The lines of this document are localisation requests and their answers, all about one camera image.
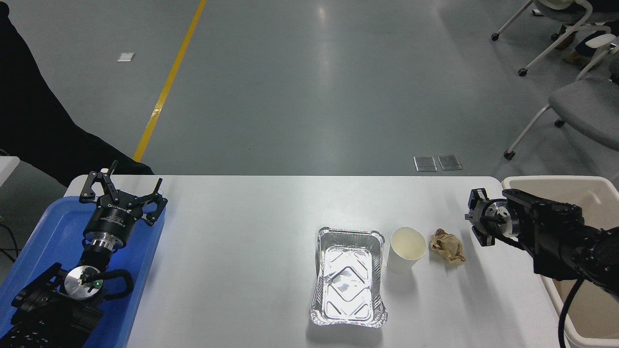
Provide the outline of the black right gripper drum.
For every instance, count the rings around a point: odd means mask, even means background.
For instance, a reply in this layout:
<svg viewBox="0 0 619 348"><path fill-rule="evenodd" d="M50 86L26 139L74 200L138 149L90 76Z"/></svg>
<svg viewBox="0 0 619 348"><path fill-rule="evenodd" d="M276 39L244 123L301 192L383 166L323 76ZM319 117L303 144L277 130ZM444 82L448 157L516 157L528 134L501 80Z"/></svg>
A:
<svg viewBox="0 0 619 348"><path fill-rule="evenodd" d="M484 216L490 205L489 201L470 201L468 204L469 211L466 213L466 220L476 229L486 229Z"/></svg>

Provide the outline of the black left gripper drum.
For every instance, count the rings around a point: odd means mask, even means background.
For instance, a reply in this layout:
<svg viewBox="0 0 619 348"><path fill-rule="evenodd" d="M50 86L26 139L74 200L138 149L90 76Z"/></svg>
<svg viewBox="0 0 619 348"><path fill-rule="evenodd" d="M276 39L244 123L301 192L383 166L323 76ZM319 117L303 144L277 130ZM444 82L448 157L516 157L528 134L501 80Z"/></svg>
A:
<svg viewBox="0 0 619 348"><path fill-rule="evenodd" d="M110 194L100 196L83 236L88 241L99 238L102 233L112 235L117 242L128 242L133 228L143 214L145 203L136 196L121 193L115 201Z"/></svg>

